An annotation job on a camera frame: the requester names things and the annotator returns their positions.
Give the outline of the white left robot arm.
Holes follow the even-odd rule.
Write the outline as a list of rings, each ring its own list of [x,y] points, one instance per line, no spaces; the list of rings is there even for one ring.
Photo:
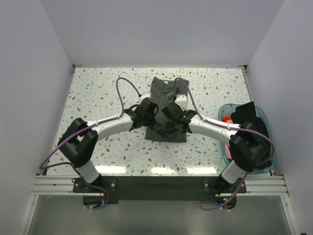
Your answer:
[[[85,180],[85,188],[96,192],[104,188],[102,176],[91,161],[97,142],[117,133],[154,125],[158,111],[158,105],[147,97],[124,110],[122,116],[96,121],[77,118],[62,135],[58,149]]]

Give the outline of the grey green t shirt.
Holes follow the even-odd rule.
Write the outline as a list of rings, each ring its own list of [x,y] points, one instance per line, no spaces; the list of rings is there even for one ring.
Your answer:
[[[161,111],[173,101],[173,93],[179,95],[188,95],[186,86],[189,85],[188,80],[174,83],[174,81],[161,80],[154,77],[151,82],[150,92],[152,100],[158,105],[159,111],[156,115],[156,124],[146,128],[145,139],[157,142],[186,142],[185,133],[176,130],[174,127],[167,125],[169,119]]]

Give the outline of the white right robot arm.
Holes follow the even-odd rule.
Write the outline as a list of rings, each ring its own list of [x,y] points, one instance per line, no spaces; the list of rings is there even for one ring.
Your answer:
[[[161,110],[169,119],[169,125],[183,133],[200,134],[216,139],[229,147],[231,163],[219,174],[210,186],[215,190],[230,192],[241,176],[253,172],[270,156],[272,141],[260,133],[256,126],[248,121],[243,124],[231,124],[206,119],[195,110],[184,111],[176,103],[170,103]]]

